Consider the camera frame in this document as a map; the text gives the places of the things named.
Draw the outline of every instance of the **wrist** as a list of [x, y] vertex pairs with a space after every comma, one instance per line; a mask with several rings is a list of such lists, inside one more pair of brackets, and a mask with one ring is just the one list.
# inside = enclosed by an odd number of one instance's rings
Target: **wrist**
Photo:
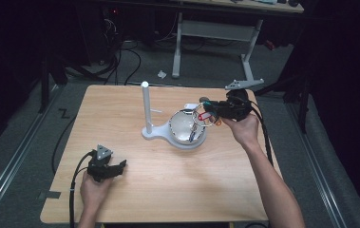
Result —
[[82, 215], [80, 217], [78, 228], [94, 227], [97, 213], [97, 209], [86, 206], [83, 209]]
[[99, 211], [99, 207], [94, 206], [94, 205], [87, 205], [83, 208], [83, 215], [87, 215], [87, 216], [95, 216], [97, 215]]
[[262, 152], [262, 148], [260, 148], [259, 142], [246, 142], [242, 145], [242, 148], [244, 148], [248, 155]]

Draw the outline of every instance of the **black cable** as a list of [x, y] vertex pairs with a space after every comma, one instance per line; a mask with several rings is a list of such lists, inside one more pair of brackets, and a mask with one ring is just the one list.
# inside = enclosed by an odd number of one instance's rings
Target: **black cable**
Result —
[[[155, 44], [157, 45], [157, 46], [159, 46], [159, 47], [162, 47], [162, 48], [170, 48], [170, 47], [172, 47], [172, 46], [174, 46], [177, 42], [176, 41], [171, 41], [173, 38], [176, 38], [177, 36], [172, 36], [172, 37], [170, 37], [170, 38], [166, 38], [166, 39], [164, 39], [164, 40], [159, 40], [159, 41], [155, 41]], [[171, 43], [170, 45], [161, 45], [160, 43], [162, 43], [162, 42], [169, 42], [169, 43]]]
[[96, 153], [95, 150], [92, 150], [90, 152], [88, 152], [87, 154], [85, 154], [82, 159], [79, 161], [78, 166], [76, 167], [75, 173], [73, 174], [73, 179], [72, 179], [72, 183], [70, 184], [70, 194], [69, 194], [69, 223], [70, 223], [70, 228], [75, 228], [75, 213], [74, 213], [74, 198], [75, 198], [75, 185], [76, 185], [76, 177], [78, 176], [78, 174], [84, 170], [81, 169], [79, 170], [80, 166], [82, 165], [82, 162], [85, 160], [85, 158], [87, 158], [88, 156], [93, 156], [93, 154]]
[[106, 85], [108, 83], [109, 78], [111, 77], [111, 75], [117, 71], [118, 68], [118, 59], [116, 56], [114, 56], [114, 63], [116, 63], [116, 65], [114, 66], [114, 68], [111, 70], [111, 72], [108, 74], [108, 76], [106, 77], [105, 81], [104, 81], [104, 85]]
[[118, 64], [117, 64], [117, 68], [115, 69], [115, 86], [118, 85], [118, 65], [120, 64], [121, 62], [121, 57], [122, 57], [122, 49], [120, 48], [120, 55], [118, 57]]
[[217, 43], [217, 42], [209, 42], [209, 40], [216, 40], [216, 39], [207, 39], [207, 40], [206, 40], [206, 44], [207, 44], [207, 45], [210, 45], [210, 46], [218, 46], [218, 47], [229, 47], [229, 46], [232, 45], [233, 43], [238, 42], [238, 41], [236, 41], [236, 40], [231, 40], [231, 41], [228, 41], [228, 43], [226, 43], [226, 44], [220, 44], [220, 43]]
[[274, 161], [272, 159], [272, 149], [271, 149], [271, 144], [269, 141], [269, 134], [268, 134], [268, 129], [266, 128], [266, 125], [263, 121], [263, 116], [262, 116], [262, 112], [259, 109], [259, 106], [257, 105], [257, 103], [253, 102], [253, 101], [244, 101], [239, 97], [235, 97], [235, 96], [228, 96], [228, 98], [232, 98], [235, 100], [238, 100], [242, 103], [244, 103], [245, 105], [251, 105], [254, 104], [256, 106], [256, 108], [258, 110], [256, 110], [254, 107], [251, 106], [251, 109], [254, 111], [254, 113], [256, 114], [257, 118], [260, 121], [260, 125], [262, 127], [262, 132], [263, 132], [263, 137], [265, 138], [265, 149], [266, 149], [266, 156], [268, 157], [269, 162], [271, 163], [272, 166], [274, 166]]
[[123, 83], [124, 86], [126, 86], [129, 79], [135, 74], [135, 72], [138, 71], [139, 67], [141, 67], [141, 62], [142, 62], [142, 58], [138, 53], [136, 53], [135, 51], [133, 51], [131, 49], [127, 49], [127, 51], [130, 51], [130, 52], [136, 54], [138, 56], [138, 58], [139, 58], [139, 63], [138, 63], [138, 66], [136, 67], [136, 69], [126, 78], [125, 82]]
[[73, 69], [75, 69], [76, 71], [78, 71], [80, 73], [80, 74], [76, 74], [74, 72], [69, 71], [68, 69], [65, 69], [65, 72], [67, 74], [75, 76], [75, 77], [86, 77], [86, 78], [96, 80], [96, 81], [105, 81], [105, 78], [102, 78], [100, 76], [103, 75], [103, 74], [106, 74], [110, 70], [114, 70], [114, 68], [116, 67], [115, 61], [114, 61], [116, 59], [114, 50], [116, 50], [118, 48], [121, 48], [121, 45], [123, 44], [122, 42], [120, 42], [120, 40], [121, 40], [121, 34], [120, 33], [115, 33], [112, 40], [118, 40], [118, 41], [116, 42], [116, 45], [112, 45], [108, 49], [108, 58], [109, 58], [109, 56], [111, 56], [110, 61], [109, 61], [109, 65], [106, 68], [104, 68], [104, 69], [102, 69], [102, 70], [100, 70], [98, 72], [92, 73], [92, 72], [84, 69], [81, 66], [77, 66], [76, 64], [70, 62], [69, 60], [67, 60], [67, 59], [65, 59], [65, 58], [63, 58], [61, 56], [57, 56], [57, 57], [59, 57], [59, 59], [63, 63], [65, 63], [66, 65], [72, 67]]
[[56, 155], [56, 150], [58, 149], [59, 144], [61, 143], [62, 138], [65, 135], [65, 132], [67, 131], [67, 129], [70, 127], [70, 125], [76, 120], [76, 115], [75, 117], [72, 118], [72, 120], [70, 120], [70, 122], [67, 124], [67, 126], [65, 127], [64, 131], [62, 132], [62, 134], [59, 136], [58, 142], [55, 145], [55, 148], [52, 152], [52, 160], [51, 160], [51, 167], [52, 167], [52, 172], [55, 175], [56, 173], [56, 168], [55, 168], [55, 155]]
[[205, 46], [205, 41], [206, 41], [206, 39], [202, 38], [201, 40], [202, 40], [202, 42], [201, 42], [200, 46], [197, 47], [197, 48], [188, 49], [188, 48], [185, 48], [183, 45], [181, 45], [181, 48], [182, 48], [183, 50], [187, 50], [187, 51], [198, 51], [198, 50], [200, 50], [201, 48], [203, 48], [203, 47]]
[[260, 120], [260, 125], [262, 126], [262, 132], [263, 132], [263, 137], [265, 138], [265, 148], [266, 148], [266, 156], [268, 157], [269, 162], [271, 163], [272, 166], [274, 166], [274, 161], [272, 159], [272, 149], [271, 149], [271, 144], [269, 142], [269, 134], [268, 134], [268, 129], [266, 128], [265, 123], [263, 122], [263, 117], [259, 114], [259, 112], [252, 107], [252, 110], [254, 111], [254, 113], [257, 115], [257, 117]]

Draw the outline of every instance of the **wire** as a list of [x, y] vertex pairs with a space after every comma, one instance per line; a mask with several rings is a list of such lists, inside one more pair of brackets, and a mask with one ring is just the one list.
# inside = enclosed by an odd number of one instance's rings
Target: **wire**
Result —
[[78, 166], [76, 167], [75, 173], [73, 174], [73, 178], [72, 178], [72, 183], [70, 184], [70, 194], [69, 194], [69, 223], [70, 223], [70, 228], [74, 228], [75, 227], [75, 218], [74, 218], [74, 201], [75, 201], [75, 185], [76, 185], [76, 177], [78, 176], [78, 174], [84, 170], [81, 169], [79, 170], [80, 166], [82, 165], [82, 162], [85, 160], [85, 158], [87, 158], [88, 156], [93, 156], [93, 154], [95, 153], [95, 150], [92, 150], [90, 152], [88, 152], [87, 154], [85, 154], [82, 159], [79, 161]]
[[169, 35], [171, 35], [173, 33], [174, 28], [176, 27], [177, 24], [177, 19], [178, 19], [179, 14], [176, 13], [176, 17], [174, 18], [174, 22], [173, 22], [173, 26], [171, 27], [170, 31], [167, 33], [167, 35], [165, 35], [164, 38], [161, 38], [160, 40], [156, 40], [155, 43], [157, 44], [159, 41], [165, 41], [165, 40], [169, 40], [172, 39], [174, 37], [177, 37], [176, 35], [173, 35], [171, 37], [168, 37]]
[[126, 78], [125, 82], [123, 83], [124, 86], [126, 86], [126, 84], [128, 83], [129, 79], [135, 74], [135, 72], [138, 71], [138, 69], [141, 67], [141, 63], [142, 63], [142, 58], [141, 58], [141, 56], [140, 56], [138, 53], [136, 53], [135, 51], [133, 51], [133, 50], [131, 50], [131, 49], [125, 49], [125, 50], [130, 51], [130, 52], [136, 54], [136, 55], [138, 56], [138, 58], [139, 58], [139, 63], [138, 63], [138, 66], [136, 67], [136, 69]]
[[114, 68], [111, 70], [111, 72], [106, 77], [106, 79], [104, 81], [104, 85], [106, 85], [108, 83], [108, 80], [111, 77], [111, 75], [114, 73], [114, 71], [117, 73], [117, 68], [118, 68], [119, 62], [118, 62], [118, 59], [117, 59], [117, 57], [115, 55], [114, 55], [114, 63], [116, 63], [116, 65], [114, 66]]
[[75, 117], [72, 118], [72, 120], [70, 120], [70, 122], [67, 124], [67, 126], [65, 127], [64, 131], [62, 132], [62, 134], [59, 136], [58, 142], [55, 145], [55, 148], [52, 152], [52, 160], [51, 160], [51, 167], [52, 167], [52, 172], [55, 175], [56, 173], [56, 168], [55, 168], [55, 155], [56, 155], [56, 151], [58, 149], [59, 144], [61, 143], [62, 138], [65, 135], [65, 132], [67, 131], [67, 129], [72, 125], [72, 123], [76, 120], [77, 115], [75, 115]]
[[262, 132], [263, 132], [263, 136], [265, 138], [265, 149], [266, 149], [266, 155], [268, 157], [269, 162], [271, 163], [272, 166], [274, 166], [274, 161], [272, 159], [272, 148], [271, 148], [271, 144], [269, 141], [269, 134], [268, 134], [268, 129], [266, 128], [266, 125], [263, 121], [263, 116], [262, 116], [262, 112], [259, 109], [259, 106], [257, 105], [257, 103], [253, 102], [253, 101], [244, 101], [242, 99], [240, 99], [239, 97], [235, 97], [235, 96], [229, 96], [228, 98], [232, 98], [232, 99], [236, 99], [246, 105], [250, 105], [250, 104], [254, 104], [257, 108], [257, 110], [251, 106], [251, 109], [254, 111], [254, 113], [256, 114], [257, 118], [260, 121], [260, 125], [262, 127]]
[[[108, 22], [110, 25], [112, 23], [112, 21], [110, 21], [108, 19], [106, 19], [106, 22]], [[115, 52], [114, 52], [114, 50], [115, 50], [114, 44], [109, 43], [109, 39], [108, 39], [108, 36], [107, 36], [106, 33], [104, 34], [104, 36], [105, 36], [105, 39], [107, 40], [107, 45], [108, 45], [108, 58], [109, 58], [109, 56], [111, 56], [110, 61], [109, 61], [109, 65], [106, 68], [104, 68], [104, 69], [102, 69], [102, 70], [100, 70], [98, 72], [92, 73], [92, 72], [89, 72], [88, 70], [82, 68], [81, 66], [76, 66], [75, 64], [71, 63], [70, 61], [68, 61], [68, 60], [66, 60], [66, 59], [64, 59], [62, 57], [59, 57], [59, 59], [61, 61], [63, 61], [63, 63], [66, 63], [68, 66], [73, 67], [76, 71], [79, 71], [80, 74], [76, 74], [74, 72], [71, 72], [67, 68], [65, 69], [65, 72], [67, 74], [69, 74], [69, 75], [74, 76], [74, 77], [87, 77], [87, 78], [90, 78], [92, 80], [105, 81], [105, 78], [102, 78], [100, 76], [103, 75], [103, 74], [106, 74], [110, 70], [112, 70], [112, 71], [114, 70], [114, 68], [116, 67], [116, 65], [115, 65], [116, 57], [115, 57]], [[117, 39], [120, 40], [120, 34], [115, 31], [114, 35], [111, 38], [111, 41], [114, 41], [114, 40], [117, 40]], [[119, 45], [117, 47], [117, 49], [118, 49], [118, 48], [121, 47], [121, 45], [123, 43], [122, 42], [117, 42], [116, 44]]]
[[166, 39], [166, 40], [159, 41], [160, 43], [162, 43], [162, 42], [170, 42], [171, 43], [170, 45], [162, 45], [162, 44], [157, 43], [157, 42], [155, 44], [157, 46], [159, 46], [159, 47], [162, 47], [162, 48], [170, 48], [170, 47], [172, 47], [172, 46], [174, 46], [176, 44], [176, 41], [170, 41], [173, 38], [176, 38], [176, 36], [170, 37], [169, 39]]
[[228, 46], [232, 45], [233, 43], [239, 43], [239, 41], [231, 40], [231, 41], [227, 41], [228, 43], [226, 43], [226, 44], [220, 44], [218, 42], [215, 42], [216, 40], [217, 39], [207, 39], [206, 44], [210, 45], [210, 46], [228, 47]]
[[111, 27], [114, 27], [114, 33], [117, 33], [117, 27], [115, 26], [114, 22], [106, 18], [104, 20], [109, 24], [109, 28], [107, 30], [110, 30]]
[[[121, 62], [121, 57], [122, 57], [122, 49], [120, 48], [120, 55], [119, 55], [119, 58], [118, 58], [118, 65], [120, 64]], [[118, 85], [118, 66], [117, 68], [115, 69], [115, 86]]]
[[185, 48], [183, 45], [181, 45], [181, 48], [182, 49], [184, 49], [184, 50], [187, 50], [187, 51], [198, 51], [198, 50], [200, 50], [201, 48], [203, 48], [204, 46], [205, 46], [205, 41], [206, 41], [206, 39], [204, 39], [204, 38], [202, 38], [201, 39], [201, 44], [199, 45], [199, 47], [196, 47], [196, 48], [194, 48], [194, 49], [190, 49], [190, 48]]

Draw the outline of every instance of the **magnifying glass stand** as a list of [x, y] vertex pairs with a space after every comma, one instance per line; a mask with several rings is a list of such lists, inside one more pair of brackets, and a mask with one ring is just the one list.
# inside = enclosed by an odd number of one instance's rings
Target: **magnifying glass stand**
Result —
[[143, 104], [144, 104], [144, 116], [146, 119], [146, 127], [142, 129], [142, 134], [147, 140], [163, 139], [168, 141], [170, 144], [176, 146], [179, 149], [190, 150], [200, 146], [206, 139], [206, 131], [202, 133], [196, 140], [188, 142], [187, 144], [179, 143], [174, 139], [174, 135], [171, 132], [170, 121], [160, 126], [154, 126], [151, 120], [150, 114], [150, 97], [149, 97], [149, 83], [142, 83], [143, 92]]

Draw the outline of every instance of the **wooden table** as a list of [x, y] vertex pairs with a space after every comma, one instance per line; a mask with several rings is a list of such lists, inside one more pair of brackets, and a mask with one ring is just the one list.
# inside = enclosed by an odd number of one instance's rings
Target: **wooden table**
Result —
[[[199, 97], [224, 101], [218, 88], [150, 87], [153, 125], [167, 122]], [[249, 96], [255, 100], [251, 91]], [[197, 222], [266, 220], [248, 157], [226, 124], [207, 128], [206, 141], [193, 150], [179, 150], [160, 139], [142, 136], [145, 126], [140, 86], [91, 85], [80, 107], [47, 199], [41, 221], [69, 221], [69, 187], [81, 157], [102, 144], [114, 151], [111, 164], [127, 160], [101, 209], [99, 222]], [[264, 149], [262, 132], [259, 141]], [[280, 173], [274, 155], [275, 169]], [[75, 191], [75, 220], [83, 205], [82, 175]]]

